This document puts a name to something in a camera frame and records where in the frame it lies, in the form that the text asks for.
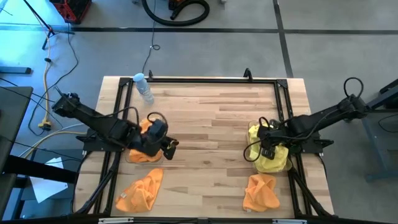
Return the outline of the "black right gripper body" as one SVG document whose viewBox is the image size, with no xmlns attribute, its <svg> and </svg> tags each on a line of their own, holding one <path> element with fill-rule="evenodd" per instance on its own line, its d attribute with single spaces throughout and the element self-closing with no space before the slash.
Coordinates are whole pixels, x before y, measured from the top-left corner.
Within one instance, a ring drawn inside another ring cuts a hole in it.
<svg viewBox="0 0 398 224">
<path fill-rule="evenodd" d="M 290 144 L 288 134 L 289 131 L 285 124 L 271 123 L 270 126 L 267 126 L 267 124 L 259 123 L 257 137 L 261 140 L 261 155 L 273 160 L 276 146 Z"/>
</svg>

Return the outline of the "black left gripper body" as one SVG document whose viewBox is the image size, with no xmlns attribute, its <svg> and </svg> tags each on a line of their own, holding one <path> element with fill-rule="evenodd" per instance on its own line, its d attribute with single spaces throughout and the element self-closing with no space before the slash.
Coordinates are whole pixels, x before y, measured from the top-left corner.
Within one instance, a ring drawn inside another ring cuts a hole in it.
<svg viewBox="0 0 398 224">
<path fill-rule="evenodd" d="M 179 141 L 168 137 L 168 125 L 160 119 L 144 119 L 141 126 L 141 145 L 139 150 L 154 157 L 158 152 L 167 160 L 172 160 Z"/>
</svg>

